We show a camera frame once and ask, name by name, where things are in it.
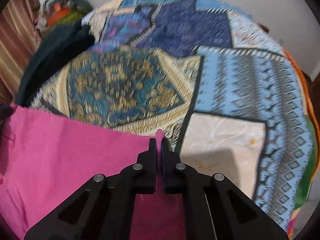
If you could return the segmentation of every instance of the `black garment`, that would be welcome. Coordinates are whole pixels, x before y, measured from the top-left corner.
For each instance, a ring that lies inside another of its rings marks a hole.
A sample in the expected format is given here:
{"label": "black garment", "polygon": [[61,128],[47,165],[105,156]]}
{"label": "black garment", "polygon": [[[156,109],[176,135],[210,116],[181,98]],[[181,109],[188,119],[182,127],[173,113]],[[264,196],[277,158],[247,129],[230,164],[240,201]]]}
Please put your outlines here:
{"label": "black garment", "polygon": [[74,57],[94,44],[88,25],[57,25],[31,58],[21,79],[15,103],[30,106],[39,88]]}

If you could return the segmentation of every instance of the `curtain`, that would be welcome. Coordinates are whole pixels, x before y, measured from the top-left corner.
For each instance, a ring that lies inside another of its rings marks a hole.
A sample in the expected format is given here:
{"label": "curtain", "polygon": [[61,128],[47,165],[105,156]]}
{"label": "curtain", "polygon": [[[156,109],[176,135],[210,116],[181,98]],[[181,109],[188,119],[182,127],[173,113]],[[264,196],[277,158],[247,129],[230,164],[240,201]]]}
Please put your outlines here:
{"label": "curtain", "polygon": [[39,0],[9,0],[0,14],[0,103],[10,103],[41,41],[33,22]]}

